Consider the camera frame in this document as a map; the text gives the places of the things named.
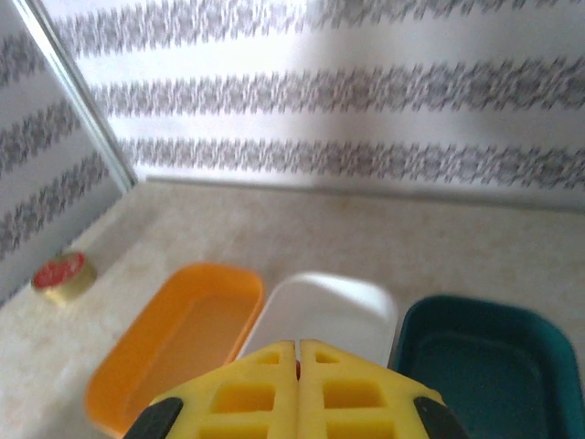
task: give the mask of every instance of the wallpaper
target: wallpaper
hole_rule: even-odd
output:
[[[44,4],[141,178],[585,209],[582,1]]]
[[[16,10],[0,8],[1,306],[121,192]]]

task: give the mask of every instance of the patterned wall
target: patterned wall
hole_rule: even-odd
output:
[[[1,306],[121,192],[16,10],[0,10]]]
[[[585,209],[580,0],[44,3],[142,178]]]

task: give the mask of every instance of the dark green tray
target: dark green tray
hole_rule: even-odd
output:
[[[423,299],[406,314],[394,364],[439,391],[471,439],[585,439],[573,349],[525,309]]]

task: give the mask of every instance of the marble surface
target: marble surface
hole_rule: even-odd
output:
[[[196,261],[237,264],[270,291],[304,270],[379,283],[402,315],[439,292],[517,304],[560,326],[585,370],[585,216],[551,211],[144,183],[72,247],[100,276],[59,309],[25,288],[0,309],[0,431],[102,438],[91,373],[159,286]]]

